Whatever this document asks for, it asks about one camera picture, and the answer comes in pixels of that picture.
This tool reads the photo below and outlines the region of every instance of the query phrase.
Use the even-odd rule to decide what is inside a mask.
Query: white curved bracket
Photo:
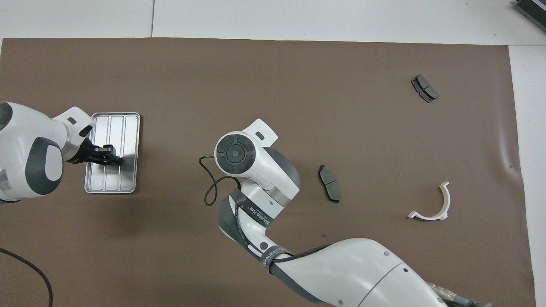
[[[411,211],[411,213],[408,215],[408,217],[418,217],[422,220],[427,221],[433,221],[433,220],[445,220],[447,219],[447,210],[449,209],[449,205],[451,204],[451,196],[449,195],[449,191],[447,190],[447,185],[449,184],[449,181],[444,181],[440,185],[440,189],[442,190],[442,194],[444,195],[444,205],[442,207],[442,210],[438,212],[438,214],[426,217],[422,216],[421,214],[417,213],[416,211]]]

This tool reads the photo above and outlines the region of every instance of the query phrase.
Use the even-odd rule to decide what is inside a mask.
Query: metal tray
[[[89,136],[94,145],[112,144],[121,166],[87,163],[84,189],[91,194],[129,194],[137,186],[137,158],[140,134],[138,113],[95,113],[95,128]]]

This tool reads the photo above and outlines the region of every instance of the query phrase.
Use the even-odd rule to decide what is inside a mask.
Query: brown table surface
[[[425,103],[422,74],[440,97]],[[534,306],[506,46],[218,39],[5,39],[0,101],[142,117],[137,191],[0,206],[0,246],[49,277],[54,306],[311,306],[226,238],[197,163],[263,119],[300,173],[268,230],[298,253],[377,240],[426,281],[495,306]],[[220,172],[207,162],[215,175]],[[327,201],[317,170],[337,177]],[[442,205],[445,221],[420,222]],[[223,182],[223,198],[233,184]],[[40,277],[0,255],[0,305],[46,306]]]

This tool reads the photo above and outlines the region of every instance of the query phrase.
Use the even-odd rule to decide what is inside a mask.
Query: white floor
[[[510,45],[537,306],[546,306],[546,32],[512,0],[0,0],[1,38],[204,37]]]

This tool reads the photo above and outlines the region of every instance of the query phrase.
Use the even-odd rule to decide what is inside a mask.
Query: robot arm
[[[94,162],[99,156],[104,157],[99,162],[120,165],[113,148],[98,151],[86,138],[92,128],[91,118],[77,107],[51,119],[20,104],[0,103],[0,203],[53,192],[64,161]]]
[[[334,306],[442,307],[444,302],[406,263],[381,244],[349,239],[293,256],[265,234],[299,192],[294,166],[270,146],[277,136],[262,120],[224,135],[215,160],[246,178],[218,205],[221,231],[270,274],[309,301]]]

